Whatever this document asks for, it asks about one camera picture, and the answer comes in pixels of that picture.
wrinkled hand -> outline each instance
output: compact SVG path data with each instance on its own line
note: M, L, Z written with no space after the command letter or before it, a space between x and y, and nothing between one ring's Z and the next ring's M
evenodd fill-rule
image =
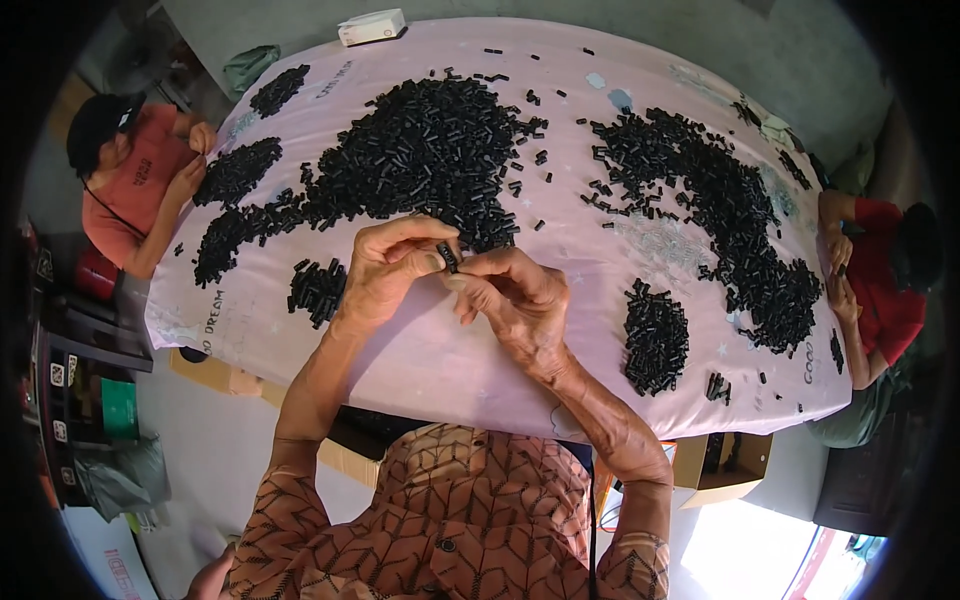
M437 244L456 246L458 235L456 228L424 215L360 229L337 317L366 332L389 321L414 280L445 268Z
M570 291L562 271L542 267L517 248L471 256L458 270L444 285L460 293L454 312L461 324L482 312L500 344L541 383L569 367L564 329Z
M853 256L853 242L843 234L840 228L829 229L827 232L827 249L830 252L830 273L837 275L840 267L846 266Z
M837 319L846 323L856 323L859 316L856 294L846 277L830 276L827 282L827 298Z
M199 155L174 175L170 185L167 186L166 198L170 198L177 206L183 206L200 189L204 177L206 177L206 158L204 155Z
M190 582L190 589L183 600L220 600L229 598L229 592L223 591L224 579L233 566L236 546L229 544L224 553L212 563L200 569Z
M208 155L217 145L217 132L203 121L190 128L190 150L199 155Z

pink bedsheet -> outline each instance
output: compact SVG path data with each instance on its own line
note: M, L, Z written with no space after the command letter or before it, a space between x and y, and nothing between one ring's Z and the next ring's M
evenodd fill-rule
M583 47L595 56L584 53ZM488 54L484 48L501 49L503 54ZM531 54L540 60L531 59ZM302 63L311 65L304 87L279 114L261 120L249 113L250 98L261 85ZM501 202L516 213L522 227L517 245L538 262L566 272L571 289L568 345L662 439L734 430L766 434L828 415L850 401L850 377L846 370L837 373L830 354L836 321L826 296L814 306L817 324L812 335L792 360L767 348L753 348L735 333L740 324L749 324L748 315L728 315L721 284L696 278L698 264L712 268L716 263L700 228L617 216L616 229L602 229L600 224L610 215L579 199L588 181L607 178L603 165L590 158L590 146L599 143L598 138L589 126L576 125L575 119L609 123L616 115L613 103L625 98L640 114L647 107L680 112L705 123L709 132L726 135L740 160L767 163L768 190L780 190L774 204L783 221L782 239L770 226L771 244L784 261L800 257L823 279L817 190L804 192L778 162L780 147L737 121L729 104L740 98L738 90L650 46L556 23L465 18L413 23L400 40L350 49L330 43L281 60L244 96L220 131L217 150L266 136L282 140L283 158L243 203L264 204L287 186L301 191L300 164L315 163L335 145L337 132L371 110L364 108L365 102L406 79L427 77L430 69L442 76L447 66L465 76L508 75L509 82L493 86L500 103L521 107L521 118L537 115L550 120L543 140L519 148L520 162L527 167L519 177L524 182L521 197L504 192ZM539 108L524 101L531 88L542 98ZM555 93L557 88L566 92L566 98ZM752 106L762 118L762 109ZM549 162L535 167L533 157L541 149L549 151ZM796 153L793 157L815 182L806 157ZM554 174L549 184L543 181L548 171ZM682 189L682 183L676 190L664 186L661 207L683 217L686 212L673 203L673 194ZM325 264L333 256L348 264L354 235L372 221L341 220L323 233L301 226L269 239L265 248L255 243L241 246L237 267L224 275L222 284L202 290L194 285L190 261L218 214L220 206L210 204L191 207L182 217L147 302L145 316L153 343L157 348L205 349L247 371L289 383L323 333L310 327L304 311L287 313L293 266L304 258ZM546 227L534 232L539 219ZM185 252L174 256L173 248L181 242ZM623 291L638 276L653 284L652 292L671 290L690 320L690 352L677 390L657 397L638 396L621 373L627 310ZM453 300L437 280L418 283L364 352L349 403L416 419L543 437L581 437L559 402L513 365L483 318L472 326L459 326L451 313ZM732 382L730 406L704 397L713 371ZM765 385L759 381L760 372L766 375Z

tissue box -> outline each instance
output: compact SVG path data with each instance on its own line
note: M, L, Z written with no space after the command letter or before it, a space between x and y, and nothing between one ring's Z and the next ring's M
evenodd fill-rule
M347 48L385 39L397 39L407 31L407 22L401 9L370 12L354 16L339 24L340 41Z

woman in red shirt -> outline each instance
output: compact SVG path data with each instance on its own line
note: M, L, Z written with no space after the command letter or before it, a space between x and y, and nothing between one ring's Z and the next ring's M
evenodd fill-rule
M93 96L74 116L66 148L84 182L87 237L117 267L149 279L204 179L217 134L195 114L144 106L144 98Z
M825 444L854 447L873 436L889 394L877 379L924 326L925 295L944 268L937 220L926 204L906 212L891 203L835 190L820 194L820 222L830 251L830 307L843 332L853 383L851 405L810 429ZM863 229L853 240L841 225Z

wooden cabinet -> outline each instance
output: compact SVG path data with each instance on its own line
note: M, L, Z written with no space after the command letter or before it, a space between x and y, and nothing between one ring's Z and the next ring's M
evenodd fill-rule
M894 396L891 410L867 444L830 451L814 523L870 536L893 533L917 486L917 465L931 439L942 364L926 365L915 374L912 389Z

